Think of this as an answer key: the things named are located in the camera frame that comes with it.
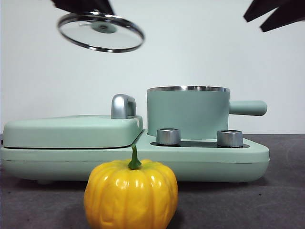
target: mint green breakfast maker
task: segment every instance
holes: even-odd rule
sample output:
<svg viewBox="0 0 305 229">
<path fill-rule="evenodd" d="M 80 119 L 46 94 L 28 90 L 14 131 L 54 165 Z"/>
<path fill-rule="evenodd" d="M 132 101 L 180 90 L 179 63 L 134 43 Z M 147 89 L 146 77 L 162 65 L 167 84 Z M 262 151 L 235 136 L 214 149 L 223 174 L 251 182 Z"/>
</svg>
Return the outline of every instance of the mint green breakfast maker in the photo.
<svg viewBox="0 0 305 229">
<path fill-rule="evenodd" d="M 87 180 L 97 165 L 131 158 L 169 166 L 178 181 L 250 182 L 264 175 L 267 147 L 228 130 L 228 115 L 263 115 L 262 101 L 229 101 L 229 89 L 208 86 L 151 88 L 148 129 L 135 99 L 117 94 L 110 115 L 76 115 L 8 122 L 1 164 L 16 177 L 48 183 Z"/>
</svg>

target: mint green saucepan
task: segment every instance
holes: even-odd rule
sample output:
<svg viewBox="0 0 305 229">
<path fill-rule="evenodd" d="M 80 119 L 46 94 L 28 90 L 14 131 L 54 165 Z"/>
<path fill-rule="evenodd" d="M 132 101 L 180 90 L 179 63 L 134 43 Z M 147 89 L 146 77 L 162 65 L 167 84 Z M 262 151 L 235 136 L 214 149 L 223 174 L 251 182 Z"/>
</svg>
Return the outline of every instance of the mint green saucepan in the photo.
<svg viewBox="0 0 305 229">
<path fill-rule="evenodd" d="M 230 90 L 223 87 L 172 86 L 147 91 L 148 134 L 159 128 L 177 128 L 181 139 L 215 139 L 218 130 L 228 129 L 228 116 L 262 116 L 263 101 L 230 102 Z"/>
</svg>

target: toy pumpkin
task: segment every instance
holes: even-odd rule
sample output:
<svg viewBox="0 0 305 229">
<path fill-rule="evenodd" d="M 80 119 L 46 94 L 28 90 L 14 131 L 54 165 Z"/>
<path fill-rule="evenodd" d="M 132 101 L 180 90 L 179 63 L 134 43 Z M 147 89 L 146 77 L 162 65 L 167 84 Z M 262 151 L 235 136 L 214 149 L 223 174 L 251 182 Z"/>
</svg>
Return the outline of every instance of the toy pumpkin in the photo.
<svg viewBox="0 0 305 229">
<path fill-rule="evenodd" d="M 165 229 L 178 202 L 173 171 L 137 158 L 97 166 L 84 194 L 86 217 L 92 229 Z"/>
</svg>

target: pot rim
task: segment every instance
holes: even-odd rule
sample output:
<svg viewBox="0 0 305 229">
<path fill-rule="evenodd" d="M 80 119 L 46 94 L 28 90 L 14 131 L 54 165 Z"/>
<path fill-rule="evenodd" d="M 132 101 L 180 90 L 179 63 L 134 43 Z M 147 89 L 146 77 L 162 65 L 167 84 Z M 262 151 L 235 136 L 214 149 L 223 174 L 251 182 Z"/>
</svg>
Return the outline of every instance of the pot rim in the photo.
<svg viewBox="0 0 305 229">
<path fill-rule="evenodd" d="M 214 91 L 214 92 L 230 92 L 229 88 L 211 87 L 211 86 L 166 86 L 149 88 L 147 92 L 153 91 Z"/>
</svg>

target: lid handle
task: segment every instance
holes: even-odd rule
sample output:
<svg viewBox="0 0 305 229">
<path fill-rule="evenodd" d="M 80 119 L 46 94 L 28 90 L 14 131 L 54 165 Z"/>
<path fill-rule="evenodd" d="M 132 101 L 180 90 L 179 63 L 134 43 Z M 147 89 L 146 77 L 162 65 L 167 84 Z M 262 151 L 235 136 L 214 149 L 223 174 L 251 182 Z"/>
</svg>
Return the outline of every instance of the lid handle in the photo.
<svg viewBox="0 0 305 229">
<path fill-rule="evenodd" d="M 135 99 L 126 94 L 116 94 L 112 99 L 111 118 L 136 116 Z"/>
</svg>

